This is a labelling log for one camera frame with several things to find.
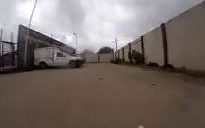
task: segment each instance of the shrub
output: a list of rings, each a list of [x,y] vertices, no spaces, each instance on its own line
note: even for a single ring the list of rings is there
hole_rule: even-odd
[[[149,64],[147,64],[147,66],[150,66],[150,67],[159,67],[159,64],[154,63],[154,62],[149,62]]]
[[[114,63],[114,60],[111,60],[110,62],[113,64],[113,63]]]
[[[114,64],[120,64],[121,60],[119,58],[115,59]]]
[[[164,68],[174,69],[174,66],[171,64],[164,65]]]
[[[128,52],[128,59],[129,59],[130,63],[133,64],[131,51]]]
[[[135,62],[135,64],[141,64],[142,63],[142,54],[140,52],[137,52],[135,50],[132,51],[132,58]]]

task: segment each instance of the dirt road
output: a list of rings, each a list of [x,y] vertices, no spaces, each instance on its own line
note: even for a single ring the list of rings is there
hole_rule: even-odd
[[[91,64],[0,76],[0,128],[205,128],[205,81]]]

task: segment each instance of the cloudy sky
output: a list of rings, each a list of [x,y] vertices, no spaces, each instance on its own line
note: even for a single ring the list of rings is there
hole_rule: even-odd
[[[119,47],[203,0],[38,0],[32,28],[80,50]],[[18,25],[28,25],[34,0],[0,0],[3,39],[17,40]]]

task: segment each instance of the tree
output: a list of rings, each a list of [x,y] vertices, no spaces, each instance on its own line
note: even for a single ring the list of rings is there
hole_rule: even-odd
[[[113,53],[114,50],[110,47],[102,47],[99,51],[98,54],[106,54],[106,53]]]

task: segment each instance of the ground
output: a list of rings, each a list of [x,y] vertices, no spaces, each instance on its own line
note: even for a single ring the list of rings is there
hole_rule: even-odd
[[[205,80],[88,64],[0,76],[0,128],[205,128]]]

